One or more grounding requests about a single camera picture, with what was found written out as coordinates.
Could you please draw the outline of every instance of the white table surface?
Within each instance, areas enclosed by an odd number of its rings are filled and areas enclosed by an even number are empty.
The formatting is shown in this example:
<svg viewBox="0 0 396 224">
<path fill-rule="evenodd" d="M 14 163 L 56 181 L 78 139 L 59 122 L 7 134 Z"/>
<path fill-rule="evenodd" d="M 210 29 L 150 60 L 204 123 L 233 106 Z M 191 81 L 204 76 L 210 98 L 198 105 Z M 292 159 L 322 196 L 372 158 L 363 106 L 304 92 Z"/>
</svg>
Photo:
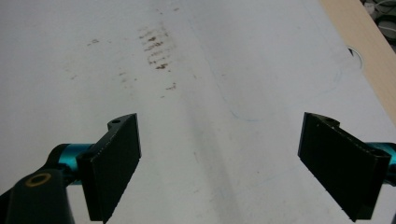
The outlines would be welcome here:
<svg viewBox="0 0 396 224">
<path fill-rule="evenodd" d="M 108 223 L 351 223 L 297 156 L 304 112 L 396 136 L 315 0 L 4 0 L 0 68 L 0 192 L 137 113 L 143 157 Z M 395 198 L 359 223 L 390 223 Z"/>
</svg>

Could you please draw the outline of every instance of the stain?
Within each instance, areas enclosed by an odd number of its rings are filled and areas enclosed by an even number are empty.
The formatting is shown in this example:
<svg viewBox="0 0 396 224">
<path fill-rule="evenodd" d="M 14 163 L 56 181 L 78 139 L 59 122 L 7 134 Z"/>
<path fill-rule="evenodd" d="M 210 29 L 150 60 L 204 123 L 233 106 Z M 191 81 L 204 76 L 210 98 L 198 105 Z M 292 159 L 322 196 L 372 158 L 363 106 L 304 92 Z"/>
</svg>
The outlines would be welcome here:
<svg viewBox="0 0 396 224">
<path fill-rule="evenodd" d="M 155 69 L 165 69 L 168 66 L 168 63 L 163 63 L 160 66 L 157 66 Z"/>
<path fill-rule="evenodd" d="M 197 163 L 199 163 L 198 157 L 197 157 L 197 153 L 196 153 L 196 152 L 194 152 L 194 158 L 195 158 L 195 161 L 196 161 Z"/>
<path fill-rule="evenodd" d="M 154 28 L 145 26 L 138 31 L 144 46 L 143 51 L 147 53 L 148 64 L 157 70 L 167 69 L 165 71 L 169 72 L 171 52 L 176 48 L 176 45 L 163 26 L 163 22 Z"/>
<path fill-rule="evenodd" d="M 154 44 L 148 46 L 148 47 L 145 49 L 145 51 L 149 51 L 149 50 L 152 50 L 152 49 L 154 49 L 154 48 L 157 48 L 157 47 L 161 46 L 162 44 L 163 44 L 162 41 L 161 41 L 161 42 L 154 43 Z"/>
<path fill-rule="evenodd" d="M 174 91 L 176 89 L 176 82 L 173 83 L 172 87 L 166 88 L 167 91 Z"/>
<path fill-rule="evenodd" d="M 143 38 L 145 38 L 145 37 L 147 37 L 147 36 L 149 36 L 149 35 L 152 35 L 153 32 L 154 32 L 153 30 L 148 31 L 148 32 L 146 32 L 144 35 L 139 36 L 139 38 L 140 38 L 140 39 L 143 39 Z"/>
<path fill-rule="evenodd" d="M 92 44 L 97 44 L 97 43 L 99 43 L 99 40 L 93 39 L 93 40 L 91 41 L 91 43 L 89 43 L 87 46 L 90 46 L 90 45 L 92 45 Z"/>
</svg>

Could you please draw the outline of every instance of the dark marks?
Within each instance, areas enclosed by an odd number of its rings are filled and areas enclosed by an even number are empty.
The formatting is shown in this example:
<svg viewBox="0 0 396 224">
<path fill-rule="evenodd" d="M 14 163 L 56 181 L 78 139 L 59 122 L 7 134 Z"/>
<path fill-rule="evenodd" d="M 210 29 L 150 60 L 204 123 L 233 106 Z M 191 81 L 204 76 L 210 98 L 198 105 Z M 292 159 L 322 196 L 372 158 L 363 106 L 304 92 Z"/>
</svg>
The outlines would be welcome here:
<svg viewBox="0 0 396 224">
<path fill-rule="evenodd" d="M 168 66 L 168 64 L 167 63 L 163 63 L 160 66 L 157 66 L 155 69 L 165 69 L 166 66 Z"/>
<path fill-rule="evenodd" d="M 197 156 L 197 153 L 196 153 L 196 152 L 194 152 L 194 158 L 195 158 L 195 161 L 196 161 L 197 163 L 199 163 L 199 161 L 198 161 L 198 156 Z"/>
<path fill-rule="evenodd" d="M 92 44 L 97 44 L 97 43 L 99 43 L 99 40 L 93 39 L 93 40 L 91 41 L 91 43 L 89 43 L 87 46 L 90 46 L 90 45 L 92 45 Z"/>
<path fill-rule="evenodd" d="M 156 70 L 170 71 L 171 53 L 176 45 L 165 29 L 163 22 L 160 22 L 154 28 L 145 26 L 138 31 L 144 47 L 143 51 L 147 53 L 148 64 Z"/>
<path fill-rule="evenodd" d="M 162 42 L 162 41 L 161 41 L 161 42 L 156 42 L 156 43 L 153 43 L 152 45 L 148 46 L 148 47 L 145 49 L 145 51 L 152 50 L 152 49 L 154 49 L 154 48 L 156 48 L 156 47 L 159 47 L 159 46 L 161 46 L 162 44 L 163 44 L 163 42 Z"/>
<path fill-rule="evenodd" d="M 134 87 L 134 81 L 137 81 L 137 77 L 131 77 L 127 71 L 120 70 L 111 80 L 117 81 L 121 88 L 129 90 Z"/>
<path fill-rule="evenodd" d="M 166 88 L 167 91 L 174 91 L 176 89 L 176 82 L 173 83 L 172 87 Z"/>
</svg>

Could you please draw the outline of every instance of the smudge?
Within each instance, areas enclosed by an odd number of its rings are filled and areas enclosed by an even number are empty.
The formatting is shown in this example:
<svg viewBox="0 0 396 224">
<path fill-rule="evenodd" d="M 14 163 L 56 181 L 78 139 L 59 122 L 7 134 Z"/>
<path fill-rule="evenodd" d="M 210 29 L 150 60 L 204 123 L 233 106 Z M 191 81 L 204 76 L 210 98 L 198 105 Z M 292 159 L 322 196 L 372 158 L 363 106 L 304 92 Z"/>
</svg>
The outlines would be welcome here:
<svg viewBox="0 0 396 224">
<path fill-rule="evenodd" d="M 91 43 L 89 43 L 87 46 L 90 46 L 90 45 L 92 45 L 92 44 L 97 44 L 97 43 L 99 43 L 99 40 L 93 39 L 93 40 L 91 41 Z"/>
<path fill-rule="evenodd" d="M 158 50 L 158 51 L 155 51 L 154 53 L 152 53 L 150 56 L 153 57 L 153 56 L 157 56 L 162 53 L 163 53 L 163 50 Z"/>
<path fill-rule="evenodd" d="M 163 42 L 162 42 L 162 41 L 161 41 L 161 42 L 154 43 L 154 44 L 152 44 L 152 45 L 148 46 L 148 48 L 146 48 L 146 49 L 145 49 L 145 51 L 152 50 L 152 49 L 154 49 L 154 48 L 156 48 L 156 47 L 159 47 L 159 46 L 161 46 L 162 44 L 163 44 Z"/>
<path fill-rule="evenodd" d="M 167 65 L 167 63 L 163 63 L 160 66 L 157 66 L 155 69 L 165 69 Z"/>
<path fill-rule="evenodd" d="M 143 38 L 145 38 L 145 37 L 147 37 L 147 36 L 149 36 L 149 35 L 152 35 L 153 32 L 154 32 L 153 30 L 152 30 L 152 31 L 148 31 L 148 32 L 146 32 L 144 35 L 139 36 L 139 38 L 140 38 L 140 39 L 143 39 Z"/>
<path fill-rule="evenodd" d="M 176 82 L 173 83 L 172 87 L 166 88 L 167 91 L 173 91 L 176 89 Z"/>
<path fill-rule="evenodd" d="M 199 163 L 198 157 L 197 157 L 197 153 L 196 153 L 196 152 L 194 152 L 194 158 L 195 158 L 195 161 L 196 161 L 197 163 Z"/>
</svg>

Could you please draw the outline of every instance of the wooden surface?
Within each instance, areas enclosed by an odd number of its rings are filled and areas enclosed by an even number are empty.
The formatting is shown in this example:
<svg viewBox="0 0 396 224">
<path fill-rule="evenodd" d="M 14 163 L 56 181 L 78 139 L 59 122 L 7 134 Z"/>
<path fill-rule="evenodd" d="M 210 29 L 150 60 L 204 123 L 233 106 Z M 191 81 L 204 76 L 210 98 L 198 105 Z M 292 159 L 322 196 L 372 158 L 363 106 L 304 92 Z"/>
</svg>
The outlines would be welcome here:
<svg viewBox="0 0 396 224">
<path fill-rule="evenodd" d="M 396 124 L 396 55 L 358 0 L 320 0 L 348 46 L 363 57 L 363 70 Z"/>
</svg>

